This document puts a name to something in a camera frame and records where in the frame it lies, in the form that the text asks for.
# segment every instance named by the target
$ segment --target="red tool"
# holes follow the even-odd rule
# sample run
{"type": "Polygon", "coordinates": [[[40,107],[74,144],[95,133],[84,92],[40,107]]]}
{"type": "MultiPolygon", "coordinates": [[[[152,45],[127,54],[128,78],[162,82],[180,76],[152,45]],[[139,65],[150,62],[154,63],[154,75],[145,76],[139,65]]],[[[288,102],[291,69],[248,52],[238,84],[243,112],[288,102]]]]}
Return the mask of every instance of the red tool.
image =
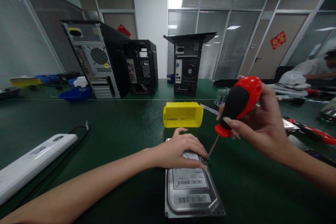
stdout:
{"type": "Polygon", "coordinates": [[[230,90],[225,100],[225,108],[220,116],[219,124],[215,126],[218,137],[209,151],[208,158],[220,136],[231,136],[231,128],[223,120],[224,117],[240,119],[251,111],[257,104],[261,94],[261,80],[255,76],[247,76],[238,81],[230,90]]]}
{"type": "Polygon", "coordinates": [[[307,125],[304,125],[302,123],[299,123],[292,118],[289,118],[289,117],[284,117],[284,118],[290,123],[299,127],[302,133],[306,134],[308,137],[312,138],[313,140],[318,141],[318,142],[324,142],[326,144],[336,144],[336,139],[333,138],[331,135],[319,129],[315,129],[307,125]]]}

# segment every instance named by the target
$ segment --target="computer case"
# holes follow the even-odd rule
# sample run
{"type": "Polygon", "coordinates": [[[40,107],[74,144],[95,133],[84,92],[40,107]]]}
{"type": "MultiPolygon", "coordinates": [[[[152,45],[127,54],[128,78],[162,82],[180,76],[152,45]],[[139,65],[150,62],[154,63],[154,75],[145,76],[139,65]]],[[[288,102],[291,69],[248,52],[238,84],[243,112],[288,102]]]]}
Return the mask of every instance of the computer case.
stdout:
{"type": "Polygon", "coordinates": [[[132,95],[154,95],[158,85],[156,45],[149,40],[122,41],[132,95]]]}
{"type": "Polygon", "coordinates": [[[97,99],[123,98],[130,90],[120,41],[129,37],[99,21],[61,20],[97,99]]]}
{"type": "Polygon", "coordinates": [[[163,36],[174,44],[174,94],[196,96],[203,43],[217,33],[163,36]]]}

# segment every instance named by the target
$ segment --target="fingernail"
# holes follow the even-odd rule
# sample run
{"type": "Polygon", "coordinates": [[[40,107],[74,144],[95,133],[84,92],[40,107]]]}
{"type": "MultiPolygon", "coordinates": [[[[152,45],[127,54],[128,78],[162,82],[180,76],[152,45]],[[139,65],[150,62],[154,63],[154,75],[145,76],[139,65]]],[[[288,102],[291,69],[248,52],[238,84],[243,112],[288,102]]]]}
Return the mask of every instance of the fingernail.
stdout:
{"type": "Polygon", "coordinates": [[[232,121],[229,117],[223,118],[224,122],[226,122],[231,128],[237,128],[238,124],[234,121],[232,121]]]}

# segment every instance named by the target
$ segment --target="hand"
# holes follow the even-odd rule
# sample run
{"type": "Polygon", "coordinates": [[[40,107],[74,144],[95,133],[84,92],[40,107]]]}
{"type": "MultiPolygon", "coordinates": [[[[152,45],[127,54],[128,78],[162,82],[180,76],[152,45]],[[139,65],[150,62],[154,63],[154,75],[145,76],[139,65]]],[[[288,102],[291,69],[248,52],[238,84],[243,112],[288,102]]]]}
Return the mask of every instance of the hand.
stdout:
{"type": "Polygon", "coordinates": [[[177,128],[173,137],[158,146],[151,148],[151,156],[154,166],[161,168],[201,168],[206,169],[200,161],[187,159],[183,157],[184,151],[193,151],[205,159],[208,154],[200,141],[192,134],[180,135],[181,131],[187,131],[185,128],[177,128]]]}
{"type": "MultiPolygon", "coordinates": [[[[293,145],[287,138],[275,92],[264,83],[259,101],[260,106],[256,106],[239,121],[228,117],[224,117],[224,120],[232,128],[234,139],[240,134],[266,157],[284,163],[293,145]]],[[[224,106],[219,109],[219,116],[223,110],[224,106]]]]}

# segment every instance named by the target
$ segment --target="screwdriver shaft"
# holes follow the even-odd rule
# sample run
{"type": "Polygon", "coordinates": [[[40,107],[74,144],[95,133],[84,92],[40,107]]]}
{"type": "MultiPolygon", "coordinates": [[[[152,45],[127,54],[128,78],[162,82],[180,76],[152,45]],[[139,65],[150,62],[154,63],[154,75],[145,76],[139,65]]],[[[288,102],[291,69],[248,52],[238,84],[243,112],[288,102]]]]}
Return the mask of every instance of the screwdriver shaft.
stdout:
{"type": "Polygon", "coordinates": [[[210,157],[212,151],[214,150],[214,148],[215,148],[215,146],[216,146],[216,143],[218,142],[218,139],[219,139],[220,137],[221,137],[221,136],[218,135],[218,137],[216,138],[216,141],[213,143],[213,145],[212,145],[212,147],[211,147],[211,149],[210,149],[210,151],[209,151],[209,153],[208,153],[208,158],[207,158],[207,159],[209,159],[209,157],[210,157]]]}

